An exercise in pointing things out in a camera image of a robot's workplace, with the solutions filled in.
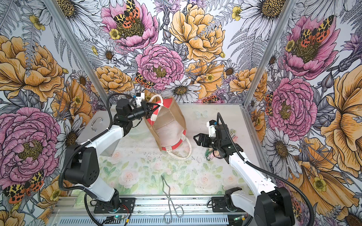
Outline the burlap tote bag red trim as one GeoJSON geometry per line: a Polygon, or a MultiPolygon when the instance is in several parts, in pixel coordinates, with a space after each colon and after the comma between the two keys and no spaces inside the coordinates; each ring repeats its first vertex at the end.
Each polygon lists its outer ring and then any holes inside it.
{"type": "Polygon", "coordinates": [[[149,104],[155,104],[151,109],[154,111],[150,117],[145,119],[146,126],[153,135],[158,149],[168,153],[171,157],[186,160],[192,154],[192,147],[186,137],[187,125],[185,117],[176,102],[171,98],[162,98],[161,95],[153,95],[149,104]],[[181,146],[188,147],[185,156],[174,153],[181,146]]]}

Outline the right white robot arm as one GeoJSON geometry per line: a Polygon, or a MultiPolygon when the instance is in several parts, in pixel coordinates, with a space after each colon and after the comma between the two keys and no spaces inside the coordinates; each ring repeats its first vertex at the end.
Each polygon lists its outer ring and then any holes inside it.
{"type": "Polygon", "coordinates": [[[259,226],[293,226],[295,217],[291,196],[286,189],[278,188],[270,178],[255,168],[243,149],[230,137],[229,129],[211,120],[206,124],[208,133],[195,135],[193,139],[201,147],[218,151],[235,171],[237,171],[252,195],[240,187],[228,189],[222,204],[230,212],[244,211],[252,216],[259,226]]]}

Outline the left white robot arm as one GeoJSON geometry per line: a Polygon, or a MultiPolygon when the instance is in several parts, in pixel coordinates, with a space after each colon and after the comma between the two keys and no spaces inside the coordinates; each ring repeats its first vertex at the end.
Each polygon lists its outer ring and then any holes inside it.
{"type": "Polygon", "coordinates": [[[110,125],[103,132],[66,150],[65,161],[59,175],[61,190],[82,190],[98,204],[103,205],[106,211],[117,212],[121,206],[119,192],[100,177],[98,158],[129,133],[135,120],[151,118],[159,107],[145,100],[139,103],[127,98],[118,100],[116,114],[108,114],[110,125]]]}

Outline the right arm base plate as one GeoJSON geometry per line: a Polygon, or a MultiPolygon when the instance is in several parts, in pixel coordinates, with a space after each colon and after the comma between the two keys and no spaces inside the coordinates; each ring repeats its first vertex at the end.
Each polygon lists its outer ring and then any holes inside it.
{"type": "Polygon", "coordinates": [[[234,207],[228,203],[224,197],[213,196],[207,203],[207,208],[211,208],[213,212],[246,212],[243,209],[234,207]]]}

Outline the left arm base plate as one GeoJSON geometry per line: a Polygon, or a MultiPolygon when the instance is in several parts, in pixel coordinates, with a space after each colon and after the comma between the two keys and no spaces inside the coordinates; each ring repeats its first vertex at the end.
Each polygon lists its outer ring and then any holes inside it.
{"type": "Polygon", "coordinates": [[[113,213],[133,213],[135,207],[135,198],[119,198],[109,202],[97,201],[95,214],[113,214],[113,213]]]}

